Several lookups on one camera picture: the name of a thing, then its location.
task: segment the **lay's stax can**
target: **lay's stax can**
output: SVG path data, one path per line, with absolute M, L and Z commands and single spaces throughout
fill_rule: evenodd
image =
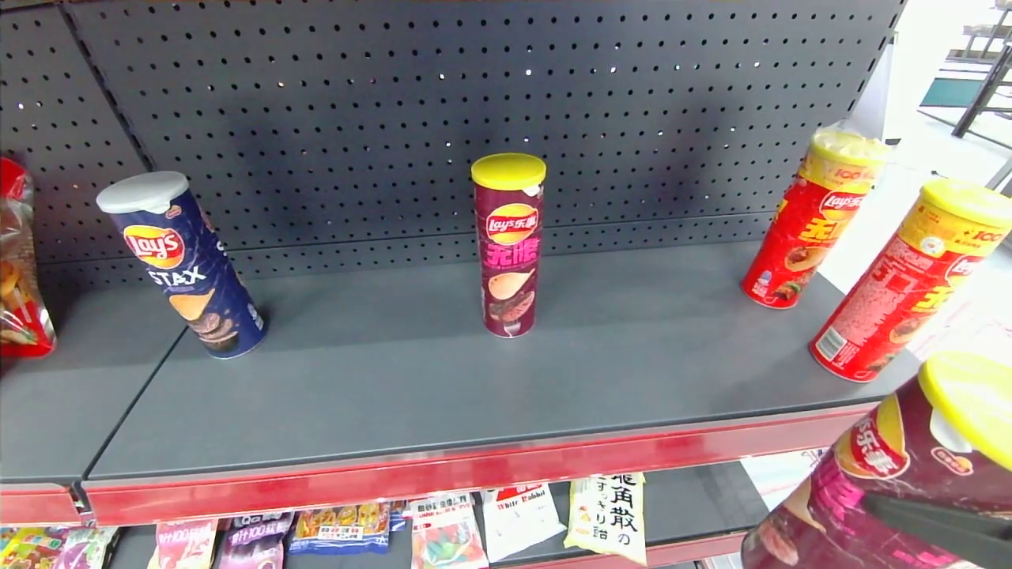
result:
M 886 165 L 889 147 L 837 126 L 819 129 L 793 183 L 777 206 L 742 292 L 776 309 L 802 291 L 843 235 Z
M 534 326 L 541 256 L 541 185 L 547 166 L 529 154 L 493 154 L 471 166 L 485 327 L 515 338 Z
M 866 511 L 867 492 L 1012 518 L 1012 368 L 938 352 L 749 533 L 745 569 L 969 569 Z
M 1012 229 L 1012 199 L 935 179 L 809 349 L 852 382 L 875 378 Z
M 141 174 L 103 189 L 95 201 L 212 356 L 236 357 L 263 340 L 264 321 L 186 176 Z

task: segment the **red shelf edge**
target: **red shelf edge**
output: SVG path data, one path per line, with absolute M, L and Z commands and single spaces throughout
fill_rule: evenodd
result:
M 227 517 L 591 474 L 649 472 L 827 446 L 872 404 L 774 417 L 640 429 L 604 439 L 542 441 L 414 453 L 208 475 L 86 481 L 100 525 Z
M 57 484 L 0 484 L 4 525 L 80 525 L 70 489 Z

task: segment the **blue chip can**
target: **blue chip can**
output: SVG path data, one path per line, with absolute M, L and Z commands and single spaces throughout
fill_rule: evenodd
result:
M 212 356 L 236 357 L 263 341 L 263 318 L 186 176 L 141 174 L 103 189 L 95 201 Z

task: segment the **white plastic lid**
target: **white plastic lid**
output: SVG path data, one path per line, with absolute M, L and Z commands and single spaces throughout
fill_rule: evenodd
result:
M 189 188 L 179 172 L 150 172 L 118 181 L 98 192 L 95 204 L 106 214 L 164 214 L 169 202 Z

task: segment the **perforated metal panel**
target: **perforated metal panel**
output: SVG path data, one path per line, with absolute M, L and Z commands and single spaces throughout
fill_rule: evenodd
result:
M 0 141 L 38 187 L 38 261 L 128 254 L 94 197 L 145 168 L 60 10 L 5 10 L 0 52 Z
M 554 228 L 544 232 L 544 252 L 559 255 L 751 241 L 765 234 L 770 220 L 769 214 L 755 214 Z M 477 250 L 474 235 L 460 234 L 250 249 L 234 252 L 232 262 L 240 275 L 256 278 L 459 262 L 474 260 Z M 133 258 L 50 264 L 39 270 L 44 281 L 68 290 L 148 280 L 142 276 L 141 263 Z
M 472 160 L 545 157 L 550 226 L 768 211 L 896 0 L 69 7 L 230 249 L 473 230 Z

